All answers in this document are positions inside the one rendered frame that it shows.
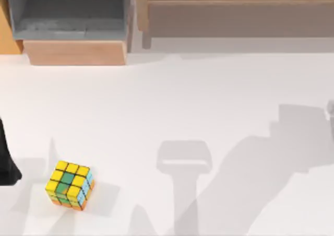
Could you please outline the pale wooden drawer front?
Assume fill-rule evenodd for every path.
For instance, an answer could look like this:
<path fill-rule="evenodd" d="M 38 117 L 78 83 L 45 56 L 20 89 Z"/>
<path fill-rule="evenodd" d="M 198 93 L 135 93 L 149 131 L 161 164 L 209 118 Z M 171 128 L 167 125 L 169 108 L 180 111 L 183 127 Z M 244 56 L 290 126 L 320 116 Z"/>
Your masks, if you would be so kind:
<path fill-rule="evenodd" d="M 125 41 L 24 40 L 32 65 L 125 65 Z"/>

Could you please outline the multicoloured puzzle cube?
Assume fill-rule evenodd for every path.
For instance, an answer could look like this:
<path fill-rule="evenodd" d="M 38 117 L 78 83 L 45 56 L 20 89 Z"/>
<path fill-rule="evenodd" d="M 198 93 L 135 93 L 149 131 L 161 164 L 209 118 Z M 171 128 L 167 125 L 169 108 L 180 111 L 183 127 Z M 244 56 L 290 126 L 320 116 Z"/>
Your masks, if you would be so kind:
<path fill-rule="evenodd" d="M 91 168 L 60 160 L 45 191 L 53 204 L 83 211 L 94 186 Z"/>

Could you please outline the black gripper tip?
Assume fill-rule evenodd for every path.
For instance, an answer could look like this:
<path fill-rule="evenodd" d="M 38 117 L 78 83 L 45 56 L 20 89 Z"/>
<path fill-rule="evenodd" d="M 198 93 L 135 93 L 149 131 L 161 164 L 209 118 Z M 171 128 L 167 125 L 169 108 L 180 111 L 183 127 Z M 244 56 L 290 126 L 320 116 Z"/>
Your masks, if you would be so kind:
<path fill-rule="evenodd" d="M 0 118 L 0 186 L 12 186 L 21 179 L 21 171 L 10 155 L 3 121 Z"/>

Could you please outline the wooden cupboard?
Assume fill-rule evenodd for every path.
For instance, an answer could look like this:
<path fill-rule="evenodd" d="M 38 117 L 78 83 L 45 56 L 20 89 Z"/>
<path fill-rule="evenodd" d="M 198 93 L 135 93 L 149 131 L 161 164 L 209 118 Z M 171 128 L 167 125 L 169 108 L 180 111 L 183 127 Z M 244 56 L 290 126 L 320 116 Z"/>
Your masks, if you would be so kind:
<path fill-rule="evenodd" d="M 23 52 L 23 42 L 13 39 L 8 0 L 0 0 L 0 55 L 18 55 Z"/>

